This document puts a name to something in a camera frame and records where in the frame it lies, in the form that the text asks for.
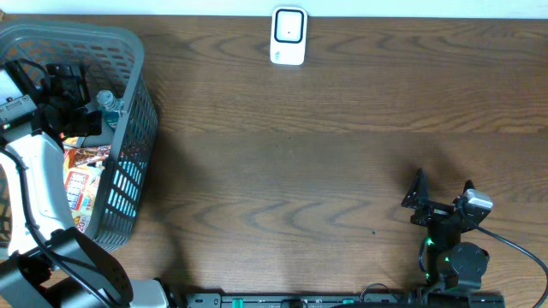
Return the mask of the small orange box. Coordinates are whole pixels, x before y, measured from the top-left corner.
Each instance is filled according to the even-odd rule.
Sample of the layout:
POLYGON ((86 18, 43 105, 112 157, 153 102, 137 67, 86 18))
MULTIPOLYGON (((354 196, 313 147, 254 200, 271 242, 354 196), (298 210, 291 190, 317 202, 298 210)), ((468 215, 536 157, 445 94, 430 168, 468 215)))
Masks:
POLYGON ((81 137, 70 137, 63 141, 63 145, 69 148, 79 148, 81 145, 81 137))

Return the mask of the blue mouthwash bottle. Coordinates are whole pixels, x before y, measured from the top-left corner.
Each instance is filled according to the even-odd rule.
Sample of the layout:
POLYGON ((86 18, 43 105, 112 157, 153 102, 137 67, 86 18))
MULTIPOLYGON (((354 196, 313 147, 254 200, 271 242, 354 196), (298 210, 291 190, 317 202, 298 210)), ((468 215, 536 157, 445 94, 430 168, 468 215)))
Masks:
POLYGON ((122 113, 123 99, 116 97, 110 90, 102 90, 96 95, 96 100, 104 121, 116 130, 122 113))

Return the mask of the orange chocolate bar wrapper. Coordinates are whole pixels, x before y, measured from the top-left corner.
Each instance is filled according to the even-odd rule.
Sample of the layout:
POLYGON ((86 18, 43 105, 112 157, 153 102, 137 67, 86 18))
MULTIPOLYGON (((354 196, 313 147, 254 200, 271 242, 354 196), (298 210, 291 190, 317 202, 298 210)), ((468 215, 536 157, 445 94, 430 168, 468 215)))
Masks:
POLYGON ((64 151, 63 167, 71 169, 81 165, 104 161, 110 155, 110 146, 70 148, 64 151))

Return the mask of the yellow white snack bag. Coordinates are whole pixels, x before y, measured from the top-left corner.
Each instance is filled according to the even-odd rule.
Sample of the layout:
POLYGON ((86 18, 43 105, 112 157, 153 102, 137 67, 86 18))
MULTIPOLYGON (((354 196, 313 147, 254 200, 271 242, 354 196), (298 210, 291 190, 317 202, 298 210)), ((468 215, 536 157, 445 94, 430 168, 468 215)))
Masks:
POLYGON ((104 161, 81 165, 71 169, 63 167, 68 207, 70 208, 76 228, 82 233, 86 231, 91 223, 95 198, 100 178, 104 171, 104 161))

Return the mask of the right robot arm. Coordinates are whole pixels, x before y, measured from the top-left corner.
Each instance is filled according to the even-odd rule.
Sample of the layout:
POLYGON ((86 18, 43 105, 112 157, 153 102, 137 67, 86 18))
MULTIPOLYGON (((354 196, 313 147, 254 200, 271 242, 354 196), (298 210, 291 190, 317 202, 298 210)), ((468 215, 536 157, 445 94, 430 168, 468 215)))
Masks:
POLYGON ((491 213, 493 202, 487 194, 475 189, 471 180, 451 204, 430 198, 426 175, 418 169, 402 206, 414 210, 410 222, 425 227, 418 256, 426 286, 417 299, 428 303, 434 295, 468 297, 481 288, 487 270, 489 253, 479 246, 462 241, 462 234, 472 231, 491 213))

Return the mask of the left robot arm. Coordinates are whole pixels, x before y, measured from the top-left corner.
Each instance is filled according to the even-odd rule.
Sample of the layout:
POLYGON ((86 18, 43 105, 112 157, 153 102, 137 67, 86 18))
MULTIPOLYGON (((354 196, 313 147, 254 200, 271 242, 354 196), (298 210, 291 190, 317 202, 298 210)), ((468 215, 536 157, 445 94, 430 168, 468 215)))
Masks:
POLYGON ((184 307, 159 279, 131 280, 123 267, 74 223, 72 210, 91 175, 65 171, 64 141, 100 135, 101 110, 83 66, 50 63, 34 82, 30 61, 1 67, 1 164, 12 210, 1 295, 14 307, 184 307))

